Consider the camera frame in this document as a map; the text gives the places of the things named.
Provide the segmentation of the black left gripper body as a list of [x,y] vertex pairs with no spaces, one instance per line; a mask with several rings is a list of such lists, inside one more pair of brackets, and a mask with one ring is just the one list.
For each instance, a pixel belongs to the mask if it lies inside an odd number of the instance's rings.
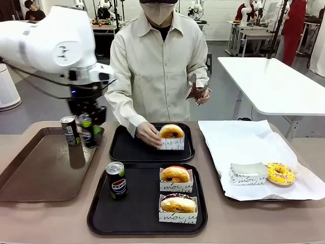
[[102,85],[71,85],[69,88],[71,97],[67,99],[67,103],[79,124],[85,114],[94,125],[101,125],[106,121],[107,108],[97,102],[103,95]]

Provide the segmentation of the person's right hand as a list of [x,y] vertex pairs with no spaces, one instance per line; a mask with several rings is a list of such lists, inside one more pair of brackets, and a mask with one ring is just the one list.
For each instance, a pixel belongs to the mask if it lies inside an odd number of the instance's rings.
[[158,130],[149,122],[143,122],[137,126],[136,136],[147,145],[160,148],[162,140],[158,136]]

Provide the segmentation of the person's left hand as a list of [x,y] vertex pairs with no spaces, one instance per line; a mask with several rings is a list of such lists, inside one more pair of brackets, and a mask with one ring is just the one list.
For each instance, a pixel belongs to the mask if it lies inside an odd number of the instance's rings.
[[195,89],[194,99],[195,103],[199,105],[203,105],[210,98],[210,90],[208,88],[200,87]]

